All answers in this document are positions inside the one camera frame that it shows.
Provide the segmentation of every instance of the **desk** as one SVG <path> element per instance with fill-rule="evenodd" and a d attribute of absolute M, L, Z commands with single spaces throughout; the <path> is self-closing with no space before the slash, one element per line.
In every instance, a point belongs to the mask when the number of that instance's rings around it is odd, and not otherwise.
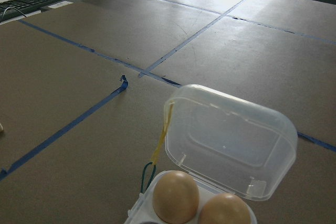
<path fill-rule="evenodd" d="M 336 145 L 335 11 L 308 0 L 85 0 L 4 24 L 0 167 L 108 96 L 122 74 L 129 87 L 0 180 L 2 223 L 123 223 L 179 84 L 276 109 Z M 162 152 L 158 172 L 174 169 Z M 246 202 L 260 224 L 335 223 L 335 169 L 335 152 L 299 139 L 273 196 Z"/>

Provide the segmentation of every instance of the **blue tape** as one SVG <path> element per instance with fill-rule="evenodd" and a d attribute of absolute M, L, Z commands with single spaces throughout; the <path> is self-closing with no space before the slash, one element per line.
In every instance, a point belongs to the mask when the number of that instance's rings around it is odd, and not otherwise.
<path fill-rule="evenodd" d="M 172 1 L 172 0 L 161 0 L 161 1 L 165 1 L 165 2 L 168 2 L 168 3 L 171 3 L 171 4 L 177 4 L 177 5 L 182 5 L 182 6 L 190 7 L 192 9 L 204 10 L 204 11 L 210 12 L 210 13 L 221 14 L 221 13 L 215 12 L 213 10 L 204 9 L 204 8 L 200 8 L 200 7 L 195 7 L 195 6 L 192 6 L 192 5 L 187 5 L 187 4 L 183 4 L 183 3 L 180 3 L 180 2 L 175 2 L 175 1 Z"/>
<path fill-rule="evenodd" d="M 255 25 L 258 25 L 258 26 L 264 26 L 264 27 L 272 28 L 272 29 L 279 30 L 279 31 L 285 31 L 287 33 L 291 33 L 291 34 L 295 34 L 295 35 L 298 35 L 298 36 L 302 36 L 304 38 L 319 40 L 319 41 L 324 42 L 324 43 L 336 45 L 336 41 L 333 41 L 333 40 L 322 39 L 322 38 L 319 38 L 319 37 L 316 37 L 316 36 L 313 36 L 313 35 L 299 33 L 299 32 L 296 32 L 296 31 L 289 31 L 289 30 L 286 30 L 286 29 L 283 29 L 283 28 L 280 28 L 280 27 L 271 26 L 271 25 L 260 23 L 260 22 L 243 19 L 243 18 L 238 18 L 238 17 L 231 16 L 231 15 L 227 15 L 227 17 L 230 17 L 230 18 L 233 18 L 233 19 L 236 19 L 236 20 L 241 20 L 243 22 L 248 22 L 248 23 L 251 23 L 251 24 L 255 24 Z"/>
<path fill-rule="evenodd" d="M 324 148 L 326 148 L 326 149 L 329 149 L 329 150 L 331 150 L 331 151 L 336 152 L 336 147 L 333 146 L 333 145 L 331 145 L 331 144 L 327 144 L 327 143 L 325 143 L 325 142 L 323 142 L 323 141 L 321 141 L 321 140 L 318 140 L 318 139 L 316 139 L 316 138 L 314 138 L 314 137 L 312 137 L 312 136 L 305 135 L 305 134 L 303 134 L 303 133 L 301 133 L 301 132 L 298 132 L 298 136 L 299 136 L 299 137 L 303 137 L 303 138 L 305 138 L 306 140 L 309 140 L 309 141 L 311 141 L 311 142 L 313 142 L 313 143 L 315 143 L 315 144 L 317 144 L 317 145 L 320 145 L 320 146 L 322 146 L 322 147 L 324 147 Z"/>
<path fill-rule="evenodd" d="M 171 55 L 173 55 L 176 52 L 178 52 L 180 49 L 182 49 L 189 42 L 191 42 L 192 40 L 194 40 L 195 38 L 197 38 L 200 34 L 202 34 L 206 30 L 208 30 L 210 27 L 212 27 L 215 23 L 217 23 L 218 21 L 220 21 L 222 18 L 226 17 L 228 13 L 232 12 L 235 8 L 237 8 L 239 5 L 241 5 L 245 1 L 247 1 L 247 0 L 241 0 L 240 2 L 238 2 L 233 7 L 231 7 L 229 10 L 227 10 L 226 12 L 224 12 L 222 14 L 217 13 L 217 12 L 213 12 L 213 13 L 220 14 L 220 15 L 217 18 L 215 18 L 213 21 L 211 21 L 209 24 L 207 24 L 206 26 L 204 26 L 202 29 L 200 29 L 199 31 L 197 31 L 196 33 L 194 33 L 188 39 L 186 39 L 185 41 L 183 41 L 181 44 L 179 44 L 173 50 L 171 50 L 170 52 L 166 53 L 159 60 L 157 60 L 156 62 L 154 62 L 153 64 L 151 64 L 149 67 L 147 67 L 146 71 L 148 71 L 148 72 L 152 71 L 154 68 L 156 68 L 162 62 L 164 62 L 166 59 L 168 59 Z M 143 73 L 140 73 L 139 74 L 139 78 L 141 78 L 142 76 L 143 76 Z"/>
<path fill-rule="evenodd" d="M 23 21 L 22 19 L 18 20 L 18 22 L 20 22 L 20 23 L 22 23 L 22 24 L 24 24 L 24 25 L 26 25 L 26 26 L 29 26 L 29 27 L 31 27 L 31 28 L 37 30 L 37 31 L 40 31 L 40 32 L 45 33 L 45 34 L 47 34 L 47 35 L 50 35 L 50 36 L 52 36 L 52 37 L 54 37 L 54 38 L 56 38 L 56 39 L 62 40 L 62 41 L 66 42 L 66 43 L 69 43 L 69 44 L 71 44 L 71 45 L 73 45 L 73 46 L 76 46 L 76 47 L 78 47 L 78 48 L 81 48 L 81 49 L 83 49 L 83 50 L 85 50 L 85 51 L 91 52 L 91 53 L 93 53 L 93 54 L 95 54 L 95 55 L 97 55 L 97 56 L 99 56 L 99 57 L 104 58 L 105 60 L 109 60 L 109 61 L 116 62 L 116 63 L 118 63 L 118 64 L 122 64 L 122 65 L 124 65 L 124 66 L 127 67 L 127 68 L 130 68 L 130 69 L 132 69 L 132 70 L 134 70 L 134 71 L 137 71 L 137 72 L 139 72 L 139 73 L 141 73 L 141 74 L 144 74 L 144 75 L 146 75 L 146 76 L 152 77 L 152 78 L 154 78 L 154 79 L 156 79 L 156 80 L 159 80 L 159 81 L 165 82 L 165 83 L 167 83 L 167 84 L 170 84 L 170 85 L 172 85 L 172 86 L 175 86 L 175 87 L 177 87 L 177 88 L 181 87 L 180 84 L 178 84 L 178 83 L 176 83 L 176 82 L 174 82 L 174 81 L 171 81 L 171 80 L 168 80 L 168 79 L 166 79 L 166 78 L 162 78 L 162 77 L 160 77 L 160 76 L 157 76 L 157 75 L 155 75 L 155 74 L 153 74 L 153 73 L 150 73 L 149 71 L 146 71 L 146 70 L 144 70 L 144 69 L 142 69 L 142 68 L 138 68 L 138 67 L 136 67 L 136 66 L 133 66 L 133 65 L 131 65 L 131 64 L 125 62 L 125 61 L 122 61 L 122 60 L 119 60 L 119 59 L 112 58 L 112 57 L 110 57 L 110 56 L 101 54 L 101 53 L 95 51 L 93 48 L 89 48 L 89 47 L 84 46 L 84 45 L 82 45 L 82 44 L 80 44 L 80 43 L 74 42 L 74 41 L 72 41 L 72 40 L 70 40 L 70 39 L 64 38 L 64 37 L 59 36 L 59 35 L 57 35 L 57 34 L 54 34 L 54 33 L 50 32 L 50 31 L 47 31 L 47 30 L 45 30 L 45 29 L 43 29 L 43 28 L 40 28 L 40 27 L 35 26 L 35 25 L 31 24 L 31 23 L 28 23 L 28 22 L 26 22 L 26 21 Z"/>
<path fill-rule="evenodd" d="M 127 86 L 128 82 L 126 79 L 126 76 L 123 75 L 120 79 L 122 81 L 122 84 L 119 88 L 114 90 L 110 95 L 105 97 L 103 100 L 98 102 L 96 105 L 88 109 L 86 112 L 84 112 L 82 115 L 74 119 L 72 122 L 70 122 L 68 125 L 60 129 L 58 132 L 56 132 L 54 135 L 43 141 L 41 144 L 36 146 L 34 149 L 32 149 L 30 152 L 28 152 L 26 155 L 21 157 L 19 160 L 17 160 L 15 163 L 11 165 L 9 170 L 5 170 L 2 168 L 0 172 L 0 181 L 7 177 L 9 174 L 14 172 L 19 167 L 23 166 L 25 163 L 27 163 L 30 159 L 32 159 L 34 156 L 36 156 L 38 153 L 43 151 L 45 148 L 47 148 L 50 144 L 58 140 L 61 136 L 66 134 L 68 131 L 70 131 L 72 128 L 74 128 L 76 125 L 78 125 L 80 122 L 82 122 L 84 119 L 86 119 L 89 115 L 96 112 L 98 109 L 100 109 L 102 106 L 104 106 L 107 102 L 111 101 L 114 97 L 116 97 L 118 94 L 120 94 L 122 91 L 124 91 Z"/>

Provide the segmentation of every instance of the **clear plastic lid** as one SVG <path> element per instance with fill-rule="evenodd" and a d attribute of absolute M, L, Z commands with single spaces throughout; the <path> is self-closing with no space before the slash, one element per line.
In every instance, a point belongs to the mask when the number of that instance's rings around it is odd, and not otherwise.
<path fill-rule="evenodd" d="M 283 114 L 200 85 L 164 106 L 167 155 L 207 183 L 252 200 L 271 197 L 296 158 L 297 131 Z"/>

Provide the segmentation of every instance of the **egg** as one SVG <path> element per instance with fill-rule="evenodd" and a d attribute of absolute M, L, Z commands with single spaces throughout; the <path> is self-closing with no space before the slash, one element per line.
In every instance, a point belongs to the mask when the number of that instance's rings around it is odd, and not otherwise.
<path fill-rule="evenodd" d="M 217 194 L 203 206 L 198 224 L 250 224 L 247 205 L 234 194 Z"/>
<path fill-rule="evenodd" d="M 164 174 L 154 187 L 153 209 L 169 224 L 183 224 L 194 218 L 200 194 L 193 177 L 181 171 Z"/>

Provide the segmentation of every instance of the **cable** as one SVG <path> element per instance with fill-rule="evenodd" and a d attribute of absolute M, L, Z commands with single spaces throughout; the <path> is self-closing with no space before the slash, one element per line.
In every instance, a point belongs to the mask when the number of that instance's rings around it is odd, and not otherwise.
<path fill-rule="evenodd" d="M 143 171 L 142 171 L 142 177 L 141 177 L 141 190 L 140 192 L 141 193 L 144 193 L 144 190 L 143 190 L 143 183 L 144 183 L 144 180 L 145 180 L 145 173 L 146 173 L 146 169 L 149 165 L 152 165 L 153 162 L 149 162 L 145 165 L 145 167 L 143 168 Z M 146 186 L 146 190 L 148 189 L 149 185 L 151 184 L 153 178 L 154 178 L 154 174 L 155 174 L 155 171 L 156 171 L 156 165 L 153 165 L 153 171 L 152 171 L 152 174 L 151 174 L 151 177 L 150 179 L 148 180 L 148 183 L 147 183 L 147 186 Z"/>
<path fill-rule="evenodd" d="M 170 124 L 170 121 L 171 121 L 171 118 L 172 118 L 173 106 L 174 106 L 174 103 L 171 103 L 170 106 L 169 106 L 169 112 L 168 112 L 168 115 L 165 119 L 165 122 L 163 123 L 163 127 L 162 127 L 162 131 L 161 131 L 161 135 L 160 135 L 158 145 L 157 145 L 155 151 L 152 154 L 151 162 L 153 162 L 153 165 L 156 165 L 156 163 L 158 162 L 160 149 L 161 149 L 161 146 L 163 145 L 163 143 L 165 141 L 165 137 L 166 137 L 167 132 L 168 132 L 168 127 L 169 127 L 169 124 Z"/>
<path fill-rule="evenodd" d="M 18 11 L 19 13 L 21 13 L 23 16 L 25 16 L 25 18 L 27 17 L 27 16 L 26 16 L 23 12 L 21 12 L 19 9 L 16 9 L 15 7 L 12 7 L 12 6 L 9 6 L 9 7 L 7 7 L 7 8 L 4 10 L 4 12 L 2 13 L 2 17 L 0 18 L 0 23 L 3 21 L 3 19 L 4 19 L 4 17 L 5 17 L 5 13 L 6 13 L 6 11 L 9 10 L 9 9 L 14 9 L 14 10 Z"/>

